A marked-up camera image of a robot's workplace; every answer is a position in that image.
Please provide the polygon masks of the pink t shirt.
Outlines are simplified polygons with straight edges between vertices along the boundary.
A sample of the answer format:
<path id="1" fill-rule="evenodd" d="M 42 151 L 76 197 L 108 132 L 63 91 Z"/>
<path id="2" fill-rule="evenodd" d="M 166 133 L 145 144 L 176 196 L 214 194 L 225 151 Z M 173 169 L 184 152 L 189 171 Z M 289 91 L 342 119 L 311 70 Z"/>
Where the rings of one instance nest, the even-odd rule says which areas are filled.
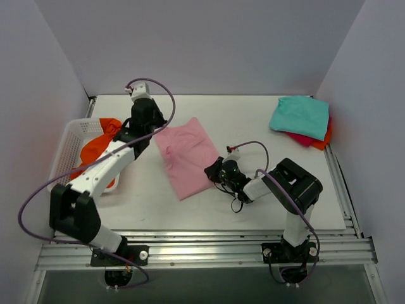
<path id="1" fill-rule="evenodd" d="M 167 127 L 154 138 L 168 180 L 180 201 L 213 185 L 204 169 L 220 155 L 196 117 L 184 125 Z"/>

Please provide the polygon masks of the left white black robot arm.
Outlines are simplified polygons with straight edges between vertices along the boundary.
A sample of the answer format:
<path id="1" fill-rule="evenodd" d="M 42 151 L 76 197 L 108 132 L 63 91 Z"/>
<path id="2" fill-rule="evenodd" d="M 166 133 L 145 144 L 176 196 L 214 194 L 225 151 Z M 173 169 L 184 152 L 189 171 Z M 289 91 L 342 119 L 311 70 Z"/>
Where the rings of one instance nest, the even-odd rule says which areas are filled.
<path id="1" fill-rule="evenodd" d="M 97 159 L 67 185 L 51 190 L 49 225 L 71 238 L 105 251 L 105 259 L 121 265 L 134 255 L 127 238 L 101 223 L 96 200 L 110 182 L 148 147 L 153 132 L 166 125 L 153 98 L 137 98 L 131 116 Z"/>

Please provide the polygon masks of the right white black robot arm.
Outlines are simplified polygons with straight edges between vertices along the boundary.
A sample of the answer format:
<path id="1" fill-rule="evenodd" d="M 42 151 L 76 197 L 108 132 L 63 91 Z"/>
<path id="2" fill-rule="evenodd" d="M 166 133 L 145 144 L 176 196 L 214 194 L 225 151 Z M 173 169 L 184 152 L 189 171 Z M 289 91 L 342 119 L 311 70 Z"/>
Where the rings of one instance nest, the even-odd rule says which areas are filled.
<path id="1" fill-rule="evenodd" d="M 257 170 L 257 176 L 252 179 L 239 170 L 236 160 L 230 158 L 219 157 L 204 169 L 204 173 L 211 182 L 227 187 L 241 205 L 268 194 L 274 195 L 287 211 L 281 254 L 291 262 L 303 255 L 303 244 L 314 231 L 309 223 L 311 213 L 323 191 L 314 175 L 290 158 L 284 158 L 269 172 Z"/>

